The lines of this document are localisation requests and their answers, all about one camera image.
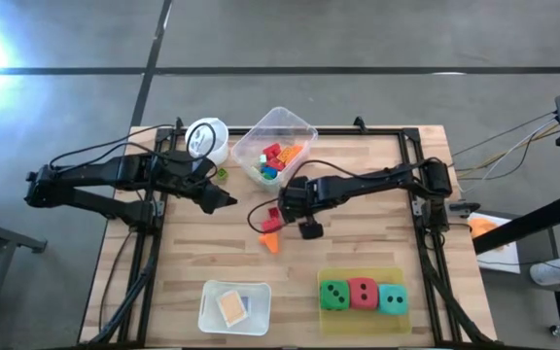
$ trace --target wooden tabletop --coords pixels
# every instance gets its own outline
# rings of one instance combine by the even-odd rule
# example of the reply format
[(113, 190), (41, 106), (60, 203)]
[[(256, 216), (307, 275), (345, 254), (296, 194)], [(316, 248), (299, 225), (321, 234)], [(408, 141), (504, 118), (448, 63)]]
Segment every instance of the wooden tabletop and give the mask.
[[(444, 128), (420, 129), (425, 158), (451, 162)], [(153, 147), (155, 131), (131, 137)], [(230, 145), (239, 137), (230, 139)], [(182, 140), (179, 148), (183, 149)], [(138, 153), (127, 148), (128, 154)], [(320, 136), (310, 158), (324, 159), (356, 173), (391, 167), (401, 162), (398, 140), (389, 136)], [(416, 240), (405, 191), (379, 192), (349, 200), (317, 215), (324, 225), (323, 238), (305, 241), (295, 225), (281, 233), (280, 253), (269, 254), (258, 234), (246, 224), (247, 213), (272, 195), (260, 190), (232, 160), (222, 167), (228, 180), (222, 187), (239, 202), (206, 215), (187, 199), (170, 196), (166, 208), (153, 304), (146, 337), (147, 346), (429, 346), (433, 337), (416, 251)], [(322, 164), (308, 164), (304, 175), (336, 174)], [(459, 198), (457, 179), (450, 170)], [(135, 200), (135, 193), (116, 192), (120, 200)], [(261, 211), (258, 220), (265, 215)], [(94, 276), (81, 341), (98, 332), (98, 308), (109, 270), (128, 233), (121, 221), (107, 226)], [(132, 259), (133, 241), (127, 243), (117, 266), (103, 311), (103, 324), (123, 300)], [(444, 246), (455, 297), (471, 319), (488, 336), (496, 338), (487, 297), (468, 230), (452, 226)], [(412, 332), (400, 335), (323, 336), (319, 330), (317, 272), (324, 267), (397, 266), (409, 292)], [(208, 334), (197, 327), (202, 286), (207, 280), (265, 282), (271, 287), (271, 320), (264, 336)], [(438, 309), (444, 337), (450, 339), (444, 303)], [(135, 336), (141, 298), (133, 308), (130, 336)]]

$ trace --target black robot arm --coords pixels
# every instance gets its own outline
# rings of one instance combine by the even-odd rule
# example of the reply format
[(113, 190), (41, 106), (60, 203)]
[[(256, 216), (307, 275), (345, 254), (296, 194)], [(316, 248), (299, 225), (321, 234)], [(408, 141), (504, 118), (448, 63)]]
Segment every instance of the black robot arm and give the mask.
[(113, 157), (102, 164), (42, 166), (27, 176), (25, 201), (33, 207), (70, 205), (93, 211), (107, 218), (121, 218), (130, 227), (151, 228), (156, 213), (149, 201), (122, 202), (85, 192), (77, 187), (111, 186), (118, 190), (148, 190), (191, 199), (203, 212), (235, 204), (237, 200), (206, 177), (211, 160), (193, 162), (189, 153), (169, 151)]
[(323, 235), (323, 227), (314, 220), (314, 214), (358, 195), (394, 189), (408, 190), (425, 199), (423, 219), (427, 228), (448, 230), (444, 199), (451, 195), (452, 189), (448, 168), (437, 158), (363, 175), (353, 174), (349, 178), (324, 176), (309, 180), (299, 176), (280, 190), (278, 206), (286, 224), (306, 218), (305, 223), (299, 224), (299, 230), (304, 239), (313, 239)]

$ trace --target green object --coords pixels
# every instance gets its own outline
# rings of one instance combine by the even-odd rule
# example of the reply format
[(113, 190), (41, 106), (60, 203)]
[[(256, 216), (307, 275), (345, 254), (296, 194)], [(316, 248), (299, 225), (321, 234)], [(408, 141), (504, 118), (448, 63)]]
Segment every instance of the green object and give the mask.
[(347, 281), (322, 281), (319, 298), (322, 309), (346, 310), (349, 308), (349, 284)]
[(228, 172), (224, 168), (218, 170), (218, 179), (225, 180), (228, 178)]
[(379, 312), (386, 315), (407, 313), (407, 289), (402, 285), (379, 285)]

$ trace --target clear plastic bin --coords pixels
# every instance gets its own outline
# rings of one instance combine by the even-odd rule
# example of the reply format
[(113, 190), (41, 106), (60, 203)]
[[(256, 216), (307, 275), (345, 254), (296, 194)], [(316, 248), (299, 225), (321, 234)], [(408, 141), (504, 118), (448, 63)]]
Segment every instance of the clear plastic bin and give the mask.
[[(317, 129), (309, 123), (284, 107), (275, 107), (232, 147), (231, 155), (257, 184), (271, 193), (277, 193), (297, 167), (308, 158), (310, 146), (317, 137)], [(267, 180), (258, 170), (259, 161), (263, 150), (274, 143), (280, 144), (282, 149), (294, 145), (301, 145), (303, 148), (275, 179)]]
[[(228, 327), (217, 303), (217, 298), (229, 291), (241, 296), (248, 317)], [(266, 283), (229, 283), (207, 281), (202, 288), (198, 327), (205, 333), (265, 335), (269, 330), (271, 288)]]

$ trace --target plastic container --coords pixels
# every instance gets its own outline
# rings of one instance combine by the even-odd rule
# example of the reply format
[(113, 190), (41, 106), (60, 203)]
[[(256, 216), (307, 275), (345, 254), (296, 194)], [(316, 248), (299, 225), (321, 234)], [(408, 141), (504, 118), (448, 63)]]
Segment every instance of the plastic container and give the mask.
[[(228, 158), (228, 128), (224, 122), (217, 118), (203, 118), (195, 121), (187, 128), (185, 140), (190, 139), (192, 130), (200, 123), (210, 123), (215, 131), (215, 145), (213, 146), (213, 151), (211, 151), (207, 157), (213, 161), (215, 165), (222, 164)], [(195, 131), (195, 134), (192, 135), (192, 141), (190, 142), (188, 151), (192, 157), (200, 157), (209, 151), (212, 144), (213, 134), (211, 130), (207, 126), (201, 126)]]
[[(244, 300), (248, 317), (228, 327), (217, 298), (229, 291), (236, 291)], [(229, 283), (207, 281), (202, 288), (198, 327), (205, 333), (265, 335), (269, 330), (271, 314), (271, 288), (266, 283)]]
[[(310, 147), (317, 140), (317, 129), (284, 107), (275, 107), (232, 147), (232, 158), (257, 184), (277, 193), (283, 183), (308, 158)], [(265, 179), (258, 170), (263, 149), (274, 143), (280, 147), (301, 145), (301, 152), (274, 179)]]

